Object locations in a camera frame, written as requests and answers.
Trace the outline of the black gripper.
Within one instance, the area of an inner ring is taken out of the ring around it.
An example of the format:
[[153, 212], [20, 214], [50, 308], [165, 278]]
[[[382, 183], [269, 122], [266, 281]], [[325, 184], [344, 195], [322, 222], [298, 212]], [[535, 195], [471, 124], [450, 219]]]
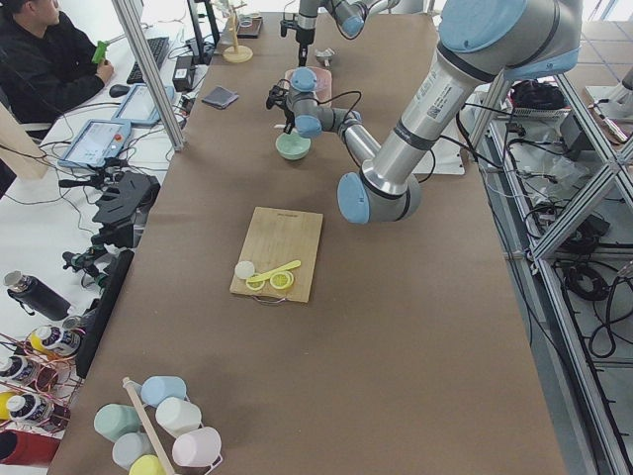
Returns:
[[298, 61], [299, 67], [303, 67], [307, 65], [309, 46], [304, 44], [299, 44], [298, 50]]
[[296, 125], [295, 113], [288, 103], [285, 103], [283, 105], [283, 111], [286, 119], [286, 124], [284, 126], [283, 132], [289, 135]]

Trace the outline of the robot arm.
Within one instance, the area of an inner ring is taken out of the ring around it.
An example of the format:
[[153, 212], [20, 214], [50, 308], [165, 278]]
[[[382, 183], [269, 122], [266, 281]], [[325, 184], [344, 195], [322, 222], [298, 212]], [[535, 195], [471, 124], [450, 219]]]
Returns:
[[360, 160], [337, 186], [341, 215], [350, 223], [395, 222], [418, 208], [413, 171], [432, 150], [474, 90], [503, 75], [508, 80], [560, 74], [578, 62], [580, 1], [449, 1], [441, 13], [430, 70], [384, 142], [377, 142], [352, 111], [317, 100], [316, 75], [297, 68], [280, 98], [287, 131], [303, 138], [335, 132]]
[[339, 33], [347, 40], [356, 39], [367, 20], [385, 10], [391, 10], [401, 1], [340, 1], [301, 0], [299, 10], [290, 19], [280, 22], [280, 34], [286, 37], [289, 30], [295, 32], [298, 43], [298, 67], [307, 65], [309, 48], [315, 41], [318, 11], [324, 9], [333, 19]]

